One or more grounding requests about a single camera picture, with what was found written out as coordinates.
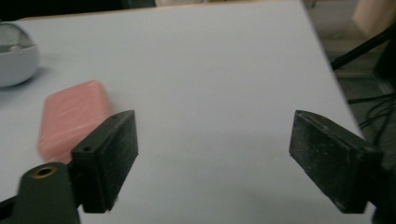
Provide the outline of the white bowl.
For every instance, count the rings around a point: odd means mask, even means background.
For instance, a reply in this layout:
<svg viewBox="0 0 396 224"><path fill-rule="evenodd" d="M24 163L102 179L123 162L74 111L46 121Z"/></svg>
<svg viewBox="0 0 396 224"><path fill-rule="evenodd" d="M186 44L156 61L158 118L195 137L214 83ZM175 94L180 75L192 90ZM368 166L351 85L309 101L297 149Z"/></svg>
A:
<svg viewBox="0 0 396 224"><path fill-rule="evenodd" d="M0 88L21 84L39 66L39 48L18 24L0 22Z"/></svg>

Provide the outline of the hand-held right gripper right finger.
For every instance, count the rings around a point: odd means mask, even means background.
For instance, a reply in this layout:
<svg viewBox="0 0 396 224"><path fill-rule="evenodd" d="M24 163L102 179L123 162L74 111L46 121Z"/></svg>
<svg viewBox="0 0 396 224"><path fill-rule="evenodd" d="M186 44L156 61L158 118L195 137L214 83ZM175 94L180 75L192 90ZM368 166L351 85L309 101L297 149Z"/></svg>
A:
<svg viewBox="0 0 396 224"><path fill-rule="evenodd" d="M330 119L297 110L290 155L341 212L364 212L381 171L380 149Z"/></svg>

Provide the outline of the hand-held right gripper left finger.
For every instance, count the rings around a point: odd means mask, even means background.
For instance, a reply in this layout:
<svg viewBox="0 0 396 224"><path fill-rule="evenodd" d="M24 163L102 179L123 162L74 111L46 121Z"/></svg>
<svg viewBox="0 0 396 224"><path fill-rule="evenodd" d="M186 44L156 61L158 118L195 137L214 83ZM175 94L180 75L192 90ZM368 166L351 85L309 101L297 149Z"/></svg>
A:
<svg viewBox="0 0 396 224"><path fill-rule="evenodd" d="M133 110L110 116L71 152L71 178L86 213L110 211L138 156Z"/></svg>

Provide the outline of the pink soap bar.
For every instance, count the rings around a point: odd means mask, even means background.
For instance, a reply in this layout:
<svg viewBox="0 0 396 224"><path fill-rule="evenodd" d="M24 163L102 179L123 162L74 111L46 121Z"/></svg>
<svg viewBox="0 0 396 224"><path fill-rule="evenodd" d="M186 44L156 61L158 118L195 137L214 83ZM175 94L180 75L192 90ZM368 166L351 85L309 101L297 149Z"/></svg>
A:
<svg viewBox="0 0 396 224"><path fill-rule="evenodd" d="M91 80L49 95L37 151L43 161L71 161L71 150L112 114L104 85Z"/></svg>

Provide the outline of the black stand leg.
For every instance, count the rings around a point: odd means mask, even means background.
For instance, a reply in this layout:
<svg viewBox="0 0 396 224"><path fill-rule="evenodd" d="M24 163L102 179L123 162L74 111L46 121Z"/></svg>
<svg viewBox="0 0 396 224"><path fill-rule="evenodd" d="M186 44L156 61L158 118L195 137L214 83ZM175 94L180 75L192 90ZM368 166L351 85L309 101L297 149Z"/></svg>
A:
<svg viewBox="0 0 396 224"><path fill-rule="evenodd" d="M396 22L394 22L390 27L385 29L380 34L375 35L374 37L370 38L369 40L365 41L364 43L360 44L356 48L345 53L344 55L337 57L335 60L331 62L332 70L335 71L343 67L344 65L354 61L363 54L367 53L368 51L384 44L385 42L389 41L395 36L396 36Z"/></svg>

